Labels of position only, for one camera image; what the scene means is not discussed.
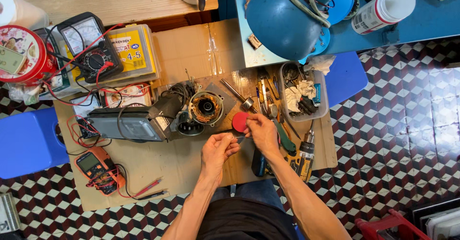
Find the white plastic bottle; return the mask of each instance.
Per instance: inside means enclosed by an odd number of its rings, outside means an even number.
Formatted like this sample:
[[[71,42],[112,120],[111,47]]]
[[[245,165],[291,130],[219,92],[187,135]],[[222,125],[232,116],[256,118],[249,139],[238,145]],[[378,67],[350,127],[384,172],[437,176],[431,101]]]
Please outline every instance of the white plastic bottle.
[[[415,0],[372,0],[359,9],[351,25],[355,32],[367,34],[403,20],[414,8]]]

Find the copper winding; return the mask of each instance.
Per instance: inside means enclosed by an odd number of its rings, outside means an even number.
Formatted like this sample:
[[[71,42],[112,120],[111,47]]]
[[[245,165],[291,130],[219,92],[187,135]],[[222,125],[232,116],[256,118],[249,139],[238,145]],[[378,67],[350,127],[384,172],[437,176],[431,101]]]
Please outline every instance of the copper winding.
[[[208,114],[208,115],[205,115],[203,114],[199,108],[197,108],[198,106],[198,103],[204,99],[208,99],[210,100],[213,105],[215,106],[215,112],[213,114]],[[213,95],[204,95],[204,96],[201,96],[201,97],[196,97],[193,99],[192,101],[192,104],[195,106],[195,108],[193,108],[192,110],[192,113],[195,115],[196,119],[199,121],[199,122],[204,122],[204,123],[207,123],[211,120],[214,120],[216,119],[219,114],[220,114],[220,110],[221,110],[221,105],[217,102],[217,99],[215,96]]]

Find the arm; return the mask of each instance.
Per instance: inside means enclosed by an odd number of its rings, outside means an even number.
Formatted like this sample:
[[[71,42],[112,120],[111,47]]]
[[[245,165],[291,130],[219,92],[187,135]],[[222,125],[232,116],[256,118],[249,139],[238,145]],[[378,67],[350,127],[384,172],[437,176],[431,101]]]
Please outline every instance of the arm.
[[[232,133],[212,135],[201,150],[201,173],[195,188],[162,239],[195,239],[209,202],[222,181],[222,166],[240,149]]]
[[[309,239],[350,239],[335,214],[284,160],[275,124],[262,114],[255,114],[248,117],[247,125],[249,128],[244,131],[246,137],[252,135],[257,148],[267,158],[303,235]]]

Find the blue desk lamp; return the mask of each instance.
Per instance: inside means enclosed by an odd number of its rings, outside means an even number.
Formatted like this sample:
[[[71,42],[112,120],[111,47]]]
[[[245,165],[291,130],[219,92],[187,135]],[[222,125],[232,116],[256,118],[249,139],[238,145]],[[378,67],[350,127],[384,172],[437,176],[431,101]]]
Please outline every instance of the blue desk lamp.
[[[327,5],[331,0],[316,1]],[[330,26],[319,12],[325,8],[305,0],[250,0],[247,23],[268,50],[288,60],[301,60],[313,49],[321,28]]]

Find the hand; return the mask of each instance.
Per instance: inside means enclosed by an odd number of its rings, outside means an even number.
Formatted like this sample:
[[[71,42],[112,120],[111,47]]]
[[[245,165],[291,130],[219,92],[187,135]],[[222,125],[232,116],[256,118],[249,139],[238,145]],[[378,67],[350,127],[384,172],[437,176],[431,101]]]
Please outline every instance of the hand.
[[[201,173],[215,179],[217,186],[222,181],[224,162],[240,149],[236,141],[232,133],[220,133],[212,135],[201,149]]]
[[[248,128],[243,131],[245,137],[252,135],[256,147],[265,157],[270,159],[274,154],[282,157],[277,140],[278,130],[273,121],[262,114],[253,114],[248,116],[246,125]]]

